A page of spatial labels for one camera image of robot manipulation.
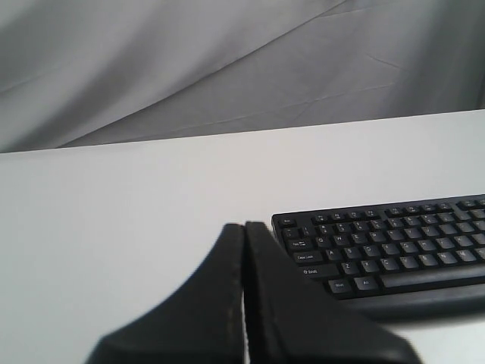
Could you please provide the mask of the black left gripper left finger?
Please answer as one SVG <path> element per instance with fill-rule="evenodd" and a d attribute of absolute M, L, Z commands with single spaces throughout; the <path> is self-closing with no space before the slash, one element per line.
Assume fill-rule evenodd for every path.
<path fill-rule="evenodd" d="M 89 363 L 243 363 L 245 234 L 227 224 L 194 273 L 164 302 L 105 335 Z"/>

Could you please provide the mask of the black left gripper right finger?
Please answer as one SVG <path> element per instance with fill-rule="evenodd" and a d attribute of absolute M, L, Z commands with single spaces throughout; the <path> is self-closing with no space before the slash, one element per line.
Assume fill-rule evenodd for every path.
<path fill-rule="evenodd" d="M 411 344 L 307 279 L 266 225 L 248 222 L 244 307 L 252 363 L 415 363 Z"/>

